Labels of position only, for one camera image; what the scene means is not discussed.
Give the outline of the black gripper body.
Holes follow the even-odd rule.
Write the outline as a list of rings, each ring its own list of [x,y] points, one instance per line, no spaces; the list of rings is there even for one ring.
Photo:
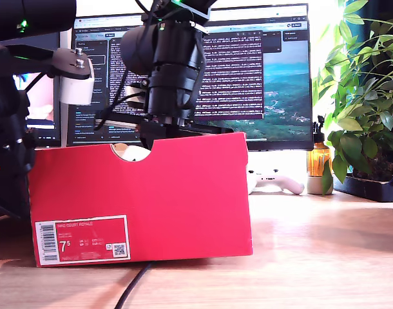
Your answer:
[[[180,98],[188,98],[184,91],[170,91],[167,96],[158,95],[157,92],[141,89],[139,87],[126,87],[125,94],[114,105],[95,114],[94,130],[104,126],[122,129],[132,129],[140,134],[141,124],[161,124],[165,127],[178,126],[188,127],[197,135],[218,135],[232,133],[233,130],[226,127],[197,124],[192,119],[190,109],[182,109],[177,101]],[[132,115],[118,113],[115,107],[121,103],[127,103],[129,107],[145,112],[144,115]]]

